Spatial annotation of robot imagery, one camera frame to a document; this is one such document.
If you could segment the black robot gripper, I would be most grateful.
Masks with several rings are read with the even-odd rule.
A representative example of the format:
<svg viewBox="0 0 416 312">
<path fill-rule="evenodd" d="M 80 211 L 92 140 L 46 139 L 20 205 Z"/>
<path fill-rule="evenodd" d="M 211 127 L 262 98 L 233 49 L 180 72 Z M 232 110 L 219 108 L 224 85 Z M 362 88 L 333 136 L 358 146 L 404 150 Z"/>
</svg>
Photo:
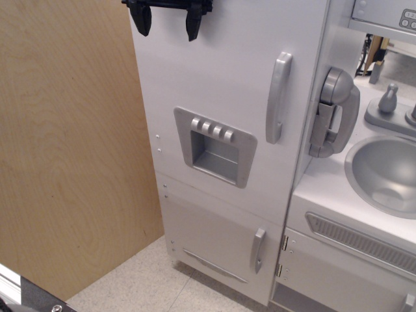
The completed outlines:
<svg viewBox="0 0 416 312">
<path fill-rule="evenodd" d="M 147 36 L 151 29 L 151 7 L 187 10 L 186 31 L 189 42 L 197 39 L 202 16 L 213 10 L 213 1 L 171 0 L 171 1 L 121 1 L 129 8 L 137 30 Z"/>
</svg>

